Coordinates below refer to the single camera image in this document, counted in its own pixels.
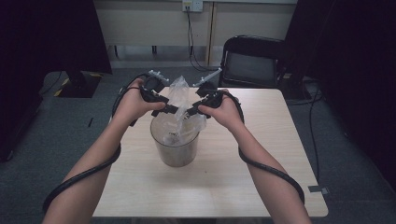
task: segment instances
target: hand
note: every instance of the hand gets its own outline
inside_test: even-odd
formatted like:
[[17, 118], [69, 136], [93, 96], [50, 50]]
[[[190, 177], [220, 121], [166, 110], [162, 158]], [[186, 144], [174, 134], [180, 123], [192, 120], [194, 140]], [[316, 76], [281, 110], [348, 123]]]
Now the hand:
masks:
[[133, 120], [139, 119], [148, 111], [160, 110], [165, 107], [165, 103], [163, 102], [147, 103], [144, 101], [138, 89], [142, 84], [143, 80], [140, 78], [137, 78], [131, 83], [129, 87], [137, 89], [130, 89], [125, 93], [113, 119], [120, 120], [120, 122], [129, 125]]
[[212, 116], [219, 124], [230, 130], [230, 132], [234, 128], [237, 128], [238, 125], [243, 125], [235, 103], [226, 95], [223, 95], [220, 107], [212, 108], [205, 105], [199, 105], [198, 109], [204, 114]]

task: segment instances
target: person's left hand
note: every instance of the person's left hand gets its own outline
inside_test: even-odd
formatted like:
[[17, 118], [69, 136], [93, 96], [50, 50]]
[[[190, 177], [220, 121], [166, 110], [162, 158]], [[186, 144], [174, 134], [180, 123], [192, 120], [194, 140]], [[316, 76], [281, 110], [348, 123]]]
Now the person's left hand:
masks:
[[139, 86], [143, 84], [143, 80], [137, 78], [129, 87], [137, 88], [128, 90], [120, 101], [119, 107], [113, 119], [122, 123], [130, 124], [135, 119], [139, 119], [150, 110], [160, 110], [165, 107], [165, 103], [148, 103], [143, 100]]

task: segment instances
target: bucket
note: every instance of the bucket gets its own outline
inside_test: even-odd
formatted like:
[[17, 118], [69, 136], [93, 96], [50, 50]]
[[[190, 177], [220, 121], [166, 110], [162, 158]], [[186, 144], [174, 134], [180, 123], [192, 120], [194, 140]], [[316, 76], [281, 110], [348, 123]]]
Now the bucket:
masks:
[[[174, 133], [170, 133], [169, 130], [164, 129], [163, 119], [164, 117], [155, 117], [150, 124], [151, 136], [155, 141], [161, 160], [166, 165], [173, 167], [188, 165], [196, 156], [199, 132], [188, 136], [188, 139], [184, 143], [165, 144], [166, 140], [164, 140], [164, 137]], [[173, 121], [176, 125], [174, 116], [165, 115], [165, 119], [168, 122]]]

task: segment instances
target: forearm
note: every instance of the forearm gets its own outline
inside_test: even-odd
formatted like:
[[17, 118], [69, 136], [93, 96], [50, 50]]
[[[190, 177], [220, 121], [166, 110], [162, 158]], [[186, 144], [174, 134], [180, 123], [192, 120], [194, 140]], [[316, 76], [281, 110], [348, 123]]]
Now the forearm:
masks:
[[[286, 173], [282, 165], [255, 139], [244, 124], [230, 132], [248, 158]], [[303, 203], [294, 187], [282, 178], [247, 166], [253, 182], [275, 223], [310, 223]]]
[[[110, 122], [100, 137], [70, 170], [64, 181], [111, 158], [127, 129]], [[58, 195], [51, 203], [44, 223], [89, 223], [102, 195], [110, 167], [90, 175]]]

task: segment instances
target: cylindrical container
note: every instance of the cylindrical container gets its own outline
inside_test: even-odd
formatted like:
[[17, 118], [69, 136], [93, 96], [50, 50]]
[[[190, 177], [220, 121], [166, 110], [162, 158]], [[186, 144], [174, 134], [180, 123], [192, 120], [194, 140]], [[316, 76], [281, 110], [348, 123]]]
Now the cylindrical container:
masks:
[[151, 136], [155, 140], [160, 158], [165, 164], [173, 167], [181, 167], [194, 160], [197, 153], [199, 132], [189, 136], [188, 141], [182, 145], [173, 144], [172, 146], [168, 146], [165, 144], [163, 138], [165, 135], [172, 135], [173, 133], [169, 133], [168, 130], [163, 129], [163, 122], [158, 117], [155, 117], [151, 121], [150, 131]]

